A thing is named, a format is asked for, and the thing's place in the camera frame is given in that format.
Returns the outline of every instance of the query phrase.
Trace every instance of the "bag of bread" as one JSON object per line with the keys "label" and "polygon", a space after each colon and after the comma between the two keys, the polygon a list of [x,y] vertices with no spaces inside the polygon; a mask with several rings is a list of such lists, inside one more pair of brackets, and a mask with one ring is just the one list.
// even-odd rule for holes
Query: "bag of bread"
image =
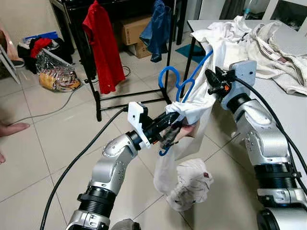
{"label": "bag of bread", "polygon": [[37,55],[36,68],[39,83],[46,89],[71,92],[81,85],[74,67],[46,49]]}

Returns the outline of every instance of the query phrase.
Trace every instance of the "cardboard box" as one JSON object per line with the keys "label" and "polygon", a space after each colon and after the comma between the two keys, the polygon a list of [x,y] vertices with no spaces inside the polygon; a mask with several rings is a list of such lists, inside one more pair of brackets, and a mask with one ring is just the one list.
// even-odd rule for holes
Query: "cardboard box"
{"label": "cardboard box", "polygon": [[129,46],[141,42],[139,36],[148,25],[150,19],[151,16],[142,16],[120,21],[123,43]]}
{"label": "cardboard box", "polygon": [[147,50],[147,47],[143,42],[128,46],[128,50],[138,58],[144,58],[151,55],[151,52]]}

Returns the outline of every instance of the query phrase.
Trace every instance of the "tiled floor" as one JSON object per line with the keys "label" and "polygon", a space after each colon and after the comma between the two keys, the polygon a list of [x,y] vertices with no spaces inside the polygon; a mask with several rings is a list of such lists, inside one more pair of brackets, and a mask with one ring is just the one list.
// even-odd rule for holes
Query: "tiled floor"
{"label": "tiled floor", "polygon": [[[172,65],[183,75],[187,59],[175,52]],[[165,66],[166,54],[159,63],[150,57],[137,59],[121,53],[123,65],[131,75],[111,95],[157,89],[157,75]],[[191,71],[196,67],[192,62]],[[84,78],[82,67],[76,64],[77,74]],[[37,76],[19,69],[22,85],[13,79],[0,80],[0,120],[12,123],[23,117],[44,114],[61,107],[69,93],[54,93],[42,88]],[[170,77],[170,86],[174,78]],[[172,98],[175,89],[169,88]],[[129,101],[158,98],[158,93],[107,101],[103,106]],[[149,104],[149,113],[163,112],[165,103]],[[0,139],[0,150],[7,161],[0,165],[0,229],[36,230],[39,227],[47,197],[64,171],[64,167],[86,146],[97,131],[117,110],[102,113],[103,121],[95,118],[95,104],[86,86],[80,88],[61,111],[43,117],[27,119],[31,127],[23,132]],[[99,159],[102,147],[121,133],[130,130],[127,114],[121,114],[68,173],[53,199],[48,215],[47,230],[63,230],[78,208],[76,200],[86,189],[92,167]],[[111,225],[131,218],[143,230],[253,230],[257,229],[256,181],[244,147],[231,140],[235,124],[231,114],[216,103],[198,153],[183,160],[201,158],[214,177],[206,202],[191,210],[177,213],[153,184],[158,146],[140,151],[126,172],[125,182],[111,214]]]}

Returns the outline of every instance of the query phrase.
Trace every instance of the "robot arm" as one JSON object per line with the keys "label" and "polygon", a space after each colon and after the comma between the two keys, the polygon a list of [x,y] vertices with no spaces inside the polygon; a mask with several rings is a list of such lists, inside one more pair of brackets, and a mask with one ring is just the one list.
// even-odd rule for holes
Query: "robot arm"
{"label": "robot arm", "polygon": [[128,117],[135,131],[112,140],[103,149],[100,160],[92,171],[92,178],[81,202],[66,230],[107,230],[110,214],[125,172],[138,150],[149,147],[161,137],[159,133],[170,126],[178,113],[163,113],[155,120],[148,117],[148,110],[140,103],[130,103]]}
{"label": "robot arm", "polygon": [[248,96],[234,77],[254,84],[255,61],[233,64],[230,71],[206,71],[208,81],[217,93],[221,106],[231,110],[238,138],[245,141],[251,164],[259,182],[258,200],[265,209],[257,215],[260,230],[307,229],[307,201],[304,191],[295,182],[300,173],[294,172],[288,143],[277,128],[271,114]]}

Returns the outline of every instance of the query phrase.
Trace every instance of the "hanging red shirt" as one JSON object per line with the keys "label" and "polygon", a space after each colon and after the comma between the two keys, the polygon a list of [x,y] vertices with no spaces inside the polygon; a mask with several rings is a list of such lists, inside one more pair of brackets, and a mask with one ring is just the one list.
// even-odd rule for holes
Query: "hanging red shirt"
{"label": "hanging red shirt", "polygon": [[93,48],[100,92],[114,92],[125,75],[109,16],[97,0],[88,9],[82,26]]}

